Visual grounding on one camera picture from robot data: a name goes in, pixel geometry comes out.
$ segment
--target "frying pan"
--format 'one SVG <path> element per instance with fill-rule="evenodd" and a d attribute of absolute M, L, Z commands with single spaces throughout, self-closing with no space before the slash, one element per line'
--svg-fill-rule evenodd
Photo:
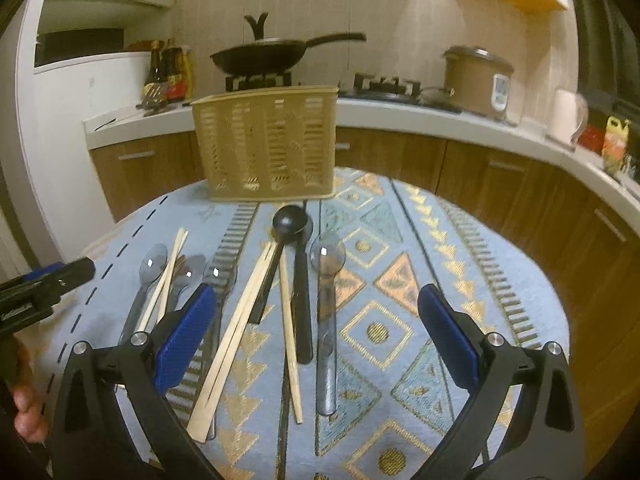
<path fill-rule="evenodd" d="M 263 12 L 257 22 L 253 16 L 244 17 L 254 32 L 253 43 L 233 46 L 211 55 L 220 70 L 236 76 L 282 73 L 299 62 L 306 50 L 313 46 L 336 41 L 367 41 L 363 32 L 339 32 L 307 41 L 265 38 L 267 15 L 268 12 Z"/>

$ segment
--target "upper cabinet handle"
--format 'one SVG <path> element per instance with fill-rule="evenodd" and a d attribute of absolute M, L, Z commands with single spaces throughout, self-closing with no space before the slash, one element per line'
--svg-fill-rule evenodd
<path fill-rule="evenodd" d="M 606 215 L 602 211 L 600 211 L 600 209 L 596 209 L 594 211 L 594 214 L 602 221 L 604 225 L 606 225 L 611 230 L 611 232 L 613 232 L 613 234 L 618 237 L 618 239 L 623 244 L 626 243 L 626 236 L 623 235 L 622 232 L 620 232 L 620 229 L 613 225 L 613 222 L 609 220 Z"/>
<path fill-rule="evenodd" d="M 128 153 L 127 155 L 121 155 L 118 160 L 131 160 L 132 158 L 147 158 L 148 156 L 154 156 L 156 152 L 150 150 L 149 152 Z"/>
<path fill-rule="evenodd" d="M 500 162 L 499 160 L 489 160 L 489 167 L 490 168 L 499 168 L 500 170 L 507 170 L 507 171 L 519 171 L 521 173 L 524 173 L 525 168 L 523 168 L 522 166 L 516 166 L 515 164 L 508 164 L 506 162 Z"/>

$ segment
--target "person's hand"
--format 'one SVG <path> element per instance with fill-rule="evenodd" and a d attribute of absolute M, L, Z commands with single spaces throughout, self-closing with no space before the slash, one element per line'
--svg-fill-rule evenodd
<path fill-rule="evenodd" d="M 42 405 L 33 386 L 33 372 L 26 346 L 18 340 L 18 381 L 14 386 L 14 402 L 18 415 L 14 420 L 15 431 L 27 442 L 44 442 L 47 423 L 40 415 Z"/>

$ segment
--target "rice cooker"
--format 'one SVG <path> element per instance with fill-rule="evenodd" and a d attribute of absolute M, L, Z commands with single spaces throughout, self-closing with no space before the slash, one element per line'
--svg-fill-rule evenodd
<path fill-rule="evenodd" d="M 478 46 L 452 46 L 443 57 L 447 103 L 503 120 L 514 71 L 511 63 Z"/>

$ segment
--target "plastic basket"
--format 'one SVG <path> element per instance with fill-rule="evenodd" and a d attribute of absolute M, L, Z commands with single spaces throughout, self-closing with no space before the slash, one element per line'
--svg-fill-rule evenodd
<path fill-rule="evenodd" d="M 210 197 L 260 202 L 331 196 L 337 93 L 331 86 L 295 86 L 194 101 Z"/>

